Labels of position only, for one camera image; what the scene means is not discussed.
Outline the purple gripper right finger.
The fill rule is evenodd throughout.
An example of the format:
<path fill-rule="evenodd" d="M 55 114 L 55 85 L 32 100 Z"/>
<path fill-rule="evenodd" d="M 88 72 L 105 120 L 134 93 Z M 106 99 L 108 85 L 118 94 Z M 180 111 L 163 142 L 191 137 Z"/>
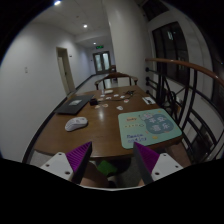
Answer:
<path fill-rule="evenodd" d="M 167 153 L 158 154 L 137 142 L 133 144 L 133 153 L 145 185 L 182 169 Z"/>

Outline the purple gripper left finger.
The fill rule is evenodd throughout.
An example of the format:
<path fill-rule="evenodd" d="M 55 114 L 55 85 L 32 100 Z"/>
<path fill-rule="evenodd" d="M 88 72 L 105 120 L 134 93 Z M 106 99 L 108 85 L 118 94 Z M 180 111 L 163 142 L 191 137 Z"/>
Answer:
<path fill-rule="evenodd" d="M 85 143 L 68 153 L 58 152 L 41 166 L 45 171 L 79 184 L 92 153 L 92 143 Z"/>

